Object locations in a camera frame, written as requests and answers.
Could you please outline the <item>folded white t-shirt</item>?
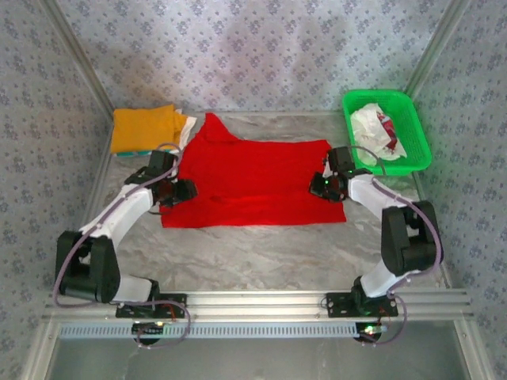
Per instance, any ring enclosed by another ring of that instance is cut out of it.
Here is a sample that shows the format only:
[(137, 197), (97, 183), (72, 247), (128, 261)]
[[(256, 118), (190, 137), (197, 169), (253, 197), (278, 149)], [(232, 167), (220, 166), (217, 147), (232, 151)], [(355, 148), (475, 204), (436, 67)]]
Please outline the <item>folded white t-shirt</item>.
[(189, 141), (190, 132), (194, 128), (197, 118), (184, 115), (181, 108), (176, 108), (174, 121), (174, 138), (177, 140), (179, 148), (183, 150)]

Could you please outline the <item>plain white t-shirt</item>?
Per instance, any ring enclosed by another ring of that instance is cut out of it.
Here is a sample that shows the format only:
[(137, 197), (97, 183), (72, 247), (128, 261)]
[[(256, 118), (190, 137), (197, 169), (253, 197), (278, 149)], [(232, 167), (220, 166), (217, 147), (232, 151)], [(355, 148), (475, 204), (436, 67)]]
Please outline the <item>plain white t-shirt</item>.
[(366, 150), (356, 150), (358, 158), (365, 165), (375, 166), (376, 157), (386, 160), (390, 151), (387, 145), (391, 142), (391, 137), (384, 128), (384, 123), (390, 122), (391, 118), (386, 115), (378, 104), (366, 104), (363, 108), (355, 111), (350, 116), (353, 129), (353, 138), (355, 146), (362, 146)]

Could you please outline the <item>folded yellow t-shirt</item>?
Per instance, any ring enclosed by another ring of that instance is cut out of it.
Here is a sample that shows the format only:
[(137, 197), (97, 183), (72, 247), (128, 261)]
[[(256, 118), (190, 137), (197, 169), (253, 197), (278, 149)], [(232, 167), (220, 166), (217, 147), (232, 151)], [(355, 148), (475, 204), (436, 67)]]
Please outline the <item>folded yellow t-shirt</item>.
[(118, 108), (113, 113), (110, 153), (154, 150), (162, 143), (178, 145), (188, 119), (172, 104), (158, 108)]

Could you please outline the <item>white t-shirt with red print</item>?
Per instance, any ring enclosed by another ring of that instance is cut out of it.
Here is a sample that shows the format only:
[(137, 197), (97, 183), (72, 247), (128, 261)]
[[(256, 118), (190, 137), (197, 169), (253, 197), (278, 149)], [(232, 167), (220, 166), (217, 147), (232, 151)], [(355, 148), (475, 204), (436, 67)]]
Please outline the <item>white t-shirt with red print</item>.
[(398, 138), (393, 121), (384, 113), (376, 113), (378, 124), (375, 130), (375, 152), (389, 162), (406, 157), (406, 151)]

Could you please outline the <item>green plastic basket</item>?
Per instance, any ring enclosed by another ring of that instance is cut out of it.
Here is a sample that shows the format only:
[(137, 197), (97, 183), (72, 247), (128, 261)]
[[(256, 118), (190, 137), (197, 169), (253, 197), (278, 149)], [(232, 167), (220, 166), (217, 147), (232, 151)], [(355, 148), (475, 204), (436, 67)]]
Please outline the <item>green plastic basket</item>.
[(350, 142), (354, 145), (350, 116), (370, 103), (378, 104), (382, 111), (391, 118), (396, 134), (406, 151), (406, 157), (395, 161), (385, 160), (383, 162), (385, 167), (382, 168), (377, 164), (375, 166), (365, 165), (354, 150), (352, 156), (356, 166), (366, 168), (376, 175), (386, 172), (388, 176), (405, 176), (427, 169), (432, 161), (432, 153), (414, 103), (401, 91), (395, 89), (353, 89), (345, 93), (342, 98), (342, 108)]

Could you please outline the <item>black controller board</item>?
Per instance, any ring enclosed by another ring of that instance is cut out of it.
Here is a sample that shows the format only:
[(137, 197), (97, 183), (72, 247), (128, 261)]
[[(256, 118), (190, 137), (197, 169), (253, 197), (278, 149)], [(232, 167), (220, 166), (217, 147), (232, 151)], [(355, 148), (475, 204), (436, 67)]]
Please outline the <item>black controller board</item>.
[(163, 330), (161, 322), (135, 323), (131, 327), (131, 334), (137, 344), (151, 346), (160, 341)]
[(387, 326), (373, 323), (356, 323), (357, 336), (354, 340), (362, 344), (377, 344), (383, 333), (387, 331)]

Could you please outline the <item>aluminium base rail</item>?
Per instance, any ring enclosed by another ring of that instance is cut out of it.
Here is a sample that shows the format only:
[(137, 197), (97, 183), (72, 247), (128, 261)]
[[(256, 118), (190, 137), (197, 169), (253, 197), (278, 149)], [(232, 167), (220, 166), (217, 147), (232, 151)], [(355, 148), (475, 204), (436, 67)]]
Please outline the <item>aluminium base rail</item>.
[[(328, 321), (324, 291), (186, 291), (197, 322)], [(408, 321), (454, 321), (475, 317), (463, 289), (409, 287), (396, 291)]]

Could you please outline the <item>aluminium frame post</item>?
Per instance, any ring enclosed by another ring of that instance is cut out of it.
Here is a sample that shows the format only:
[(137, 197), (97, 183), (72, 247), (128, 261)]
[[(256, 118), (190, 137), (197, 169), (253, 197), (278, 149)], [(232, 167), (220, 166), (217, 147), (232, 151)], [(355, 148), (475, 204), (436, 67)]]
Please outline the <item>aluminium frame post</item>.
[(407, 82), (404, 93), (412, 100), (417, 98), (437, 60), (453, 36), (472, 0), (450, 0), (440, 18), (436, 29), (427, 44), (414, 72)]
[(97, 106), (109, 119), (112, 119), (114, 112), (112, 102), (58, 2), (56, 0), (38, 0), (38, 2), (71, 56), (78, 72), (97, 102)]

